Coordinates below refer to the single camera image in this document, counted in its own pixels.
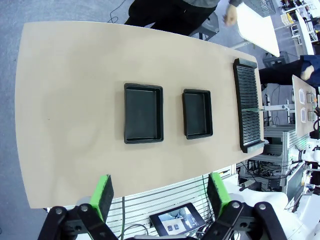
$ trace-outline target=floor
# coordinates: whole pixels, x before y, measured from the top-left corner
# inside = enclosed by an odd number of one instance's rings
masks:
[[[110,12],[122,0],[1,0],[0,1],[0,240],[37,239],[46,217],[43,209],[30,209],[26,197],[19,166],[15,134],[15,74],[17,56],[23,24],[34,21],[94,21],[107,22]],[[112,13],[117,16],[118,24],[128,18],[128,8],[133,0],[125,2]],[[220,32],[210,41],[224,46],[232,46],[242,41],[235,26],[225,27],[222,19],[227,0],[221,0],[216,14],[219,18]],[[280,15],[272,16],[274,27],[281,26]],[[290,60],[297,59],[293,40],[288,29],[276,33],[279,48],[287,51]],[[263,68],[263,49],[252,44],[243,46],[239,51],[256,57],[258,67]],[[268,86],[272,103],[283,104],[290,98],[291,87],[276,84]],[[286,116],[278,114],[279,124],[286,122]]]

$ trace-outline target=small black tray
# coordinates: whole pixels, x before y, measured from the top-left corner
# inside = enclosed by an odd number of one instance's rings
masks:
[[[124,85],[124,142],[142,144],[164,140],[163,88],[126,83]]]
[[[198,139],[213,135],[210,91],[185,89],[182,94],[184,135]]]

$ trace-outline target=beige tabletop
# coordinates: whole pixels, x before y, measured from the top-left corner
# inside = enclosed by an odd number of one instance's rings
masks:
[[[295,109],[295,132],[298,137],[309,134],[314,130],[314,121],[308,121],[308,112],[313,112],[311,103],[307,103],[307,94],[313,93],[316,96],[316,89],[310,86],[307,82],[299,77],[292,75],[292,86],[294,94],[294,109]],[[304,103],[302,104],[299,97],[299,90],[303,90]],[[305,122],[301,120],[301,109],[305,110]]]
[[[233,74],[248,54],[128,25],[26,23],[15,84],[16,141],[32,208],[74,205],[111,174],[126,196],[218,170],[262,153],[240,149]],[[258,69],[257,91],[262,107]],[[124,143],[124,84],[163,87],[164,141]],[[213,136],[184,136],[184,89],[211,91]],[[263,118],[260,118],[263,139]]]

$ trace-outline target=bolt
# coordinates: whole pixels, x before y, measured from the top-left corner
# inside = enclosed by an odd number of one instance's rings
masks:
[[[265,210],[265,209],[266,209],[266,205],[260,204],[260,205],[259,205],[259,208],[260,208],[261,210]]]
[[[55,213],[58,214],[58,215],[59,215],[59,214],[62,214],[62,209],[61,209],[61,208],[57,208],[57,209],[55,210]]]
[[[240,205],[239,205],[239,203],[234,202],[234,203],[232,203],[232,207],[235,208],[235,209],[237,209],[237,208],[240,207]]]
[[[88,207],[86,205],[83,205],[83,206],[81,206],[81,210],[83,212],[86,212],[86,211],[88,211]]]

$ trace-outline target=gray plastic stool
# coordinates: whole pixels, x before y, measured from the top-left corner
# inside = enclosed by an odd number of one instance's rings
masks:
[[[218,16],[215,12],[211,13],[211,15],[202,23],[200,27],[198,27],[196,30],[194,30],[189,36],[193,36],[197,33],[199,33],[199,36],[201,34],[207,35],[208,37],[205,39],[205,41],[208,41],[210,38],[212,38],[214,35],[216,35],[219,32],[219,21]]]
[[[262,58],[262,62],[266,68],[270,68],[278,64],[288,64],[289,56],[286,51],[281,51],[279,57],[273,56],[271,53],[266,53],[265,57]]]

